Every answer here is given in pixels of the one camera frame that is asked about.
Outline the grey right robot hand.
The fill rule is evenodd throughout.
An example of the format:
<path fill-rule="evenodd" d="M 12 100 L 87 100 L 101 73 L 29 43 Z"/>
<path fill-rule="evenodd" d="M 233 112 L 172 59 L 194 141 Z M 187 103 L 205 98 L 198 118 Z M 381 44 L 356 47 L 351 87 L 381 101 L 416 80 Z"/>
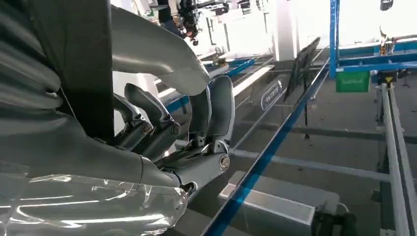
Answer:
<path fill-rule="evenodd" d="M 161 101 L 113 72 L 150 74 L 189 97 L 188 144 Z M 210 81 L 187 43 L 107 0 L 0 3 L 0 161 L 194 196 L 229 167 L 231 80 Z"/>

